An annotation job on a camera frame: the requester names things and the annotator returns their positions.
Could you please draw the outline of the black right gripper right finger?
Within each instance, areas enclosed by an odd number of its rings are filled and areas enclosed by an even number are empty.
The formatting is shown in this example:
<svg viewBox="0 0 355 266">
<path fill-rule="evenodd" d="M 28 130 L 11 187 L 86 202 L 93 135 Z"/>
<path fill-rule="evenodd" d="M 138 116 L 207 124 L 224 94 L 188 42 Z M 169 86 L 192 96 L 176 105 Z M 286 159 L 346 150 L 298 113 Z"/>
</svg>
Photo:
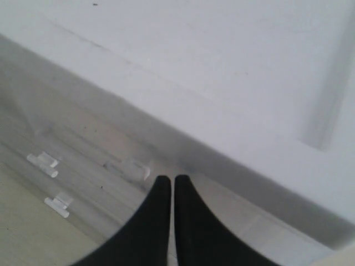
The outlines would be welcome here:
<svg viewBox="0 0 355 266">
<path fill-rule="evenodd" d="M 188 175 L 175 178 L 174 227 L 178 265 L 276 265 L 221 223 Z"/>
</svg>

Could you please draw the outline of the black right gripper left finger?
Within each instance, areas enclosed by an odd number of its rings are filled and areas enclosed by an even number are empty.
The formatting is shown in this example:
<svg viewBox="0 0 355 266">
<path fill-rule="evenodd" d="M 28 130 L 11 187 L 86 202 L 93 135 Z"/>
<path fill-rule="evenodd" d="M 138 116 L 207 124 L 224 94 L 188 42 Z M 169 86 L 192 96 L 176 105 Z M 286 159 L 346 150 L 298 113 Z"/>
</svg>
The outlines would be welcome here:
<svg viewBox="0 0 355 266">
<path fill-rule="evenodd" d="M 131 219 L 74 265 L 167 265 L 170 213 L 171 181 L 158 176 Z"/>
</svg>

